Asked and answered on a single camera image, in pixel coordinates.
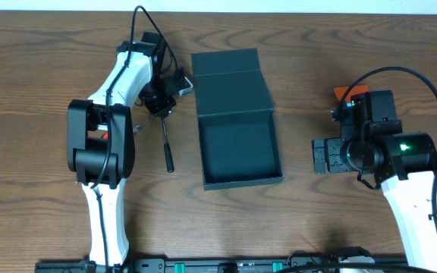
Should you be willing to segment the orange scraper wooden handle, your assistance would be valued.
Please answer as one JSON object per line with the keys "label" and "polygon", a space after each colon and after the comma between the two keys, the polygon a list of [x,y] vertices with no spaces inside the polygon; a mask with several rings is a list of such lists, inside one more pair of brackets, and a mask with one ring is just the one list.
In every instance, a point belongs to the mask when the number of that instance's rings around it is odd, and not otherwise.
{"label": "orange scraper wooden handle", "polygon": [[[342,99],[342,97],[344,96],[347,90],[348,90],[348,86],[340,86],[334,88],[334,94],[335,97],[338,99],[338,101]],[[367,85],[357,85],[348,93],[345,102],[351,103],[351,96],[355,96],[357,94],[367,93],[367,92],[369,92],[369,88]]]}

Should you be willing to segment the red handled pliers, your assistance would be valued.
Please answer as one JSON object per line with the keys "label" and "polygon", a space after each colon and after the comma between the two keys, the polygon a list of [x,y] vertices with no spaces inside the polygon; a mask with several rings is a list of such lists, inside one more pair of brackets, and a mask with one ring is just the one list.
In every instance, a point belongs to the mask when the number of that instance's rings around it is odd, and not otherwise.
{"label": "red handled pliers", "polygon": [[[136,126],[133,128],[133,134],[134,134],[134,136],[136,136],[136,135],[137,135],[141,130],[142,130],[142,127],[141,127],[140,125],[136,125]],[[108,133],[105,132],[103,135],[101,135],[101,138],[104,139],[104,140],[107,140],[107,139],[108,139]]]}

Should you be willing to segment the small steel claw hammer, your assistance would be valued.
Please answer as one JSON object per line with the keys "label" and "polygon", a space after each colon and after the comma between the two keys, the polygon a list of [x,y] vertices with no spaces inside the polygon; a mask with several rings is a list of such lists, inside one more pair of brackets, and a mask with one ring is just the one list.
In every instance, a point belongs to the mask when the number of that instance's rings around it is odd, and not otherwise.
{"label": "small steel claw hammer", "polygon": [[158,117],[156,115],[150,115],[150,119],[153,118],[159,118],[160,123],[161,123],[161,128],[162,128],[162,136],[163,136],[163,147],[164,147],[164,153],[165,153],[165,163],[166,163],[166,169],[168,173],[173,173],[174,172],[174,162],[173,162],[173,158],[172,158],[172,153],[171,153],[171,147],[168,141],[168,134],[167,134],[167,130],[166,130],[166,124],[165,124],[165,119],[162,117]]}

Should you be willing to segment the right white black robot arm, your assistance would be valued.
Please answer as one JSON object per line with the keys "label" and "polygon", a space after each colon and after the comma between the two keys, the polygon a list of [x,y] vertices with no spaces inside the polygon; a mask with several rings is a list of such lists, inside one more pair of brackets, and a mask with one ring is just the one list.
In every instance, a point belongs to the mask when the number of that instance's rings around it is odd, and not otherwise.
{"label": "right white black robot arm", "polygon": [[317,174],[375,178],[393,211],[409,265],[437,271],[437,152],[424,132],[405,133],[390,90],[360,93],[343,105],[341,135],[313,140]]}

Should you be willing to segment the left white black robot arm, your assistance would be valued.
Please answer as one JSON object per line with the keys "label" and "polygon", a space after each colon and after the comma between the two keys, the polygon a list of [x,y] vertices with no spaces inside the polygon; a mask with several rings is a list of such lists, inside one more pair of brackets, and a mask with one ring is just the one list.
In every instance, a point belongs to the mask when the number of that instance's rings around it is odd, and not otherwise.
{"label": "left white black robot arm", "polygon": [[131,265],[124,224],[124,188],[134,167],[137,132],[131,110],[143,106],[163,121],[176,104],[174,95],[193,89],[182,67],[173,74],[162,69],[170,51],[159,33],[124,41],[101,87],[68,106],[68,167],[83,188],[90,212],[87,271],[117,272]]}

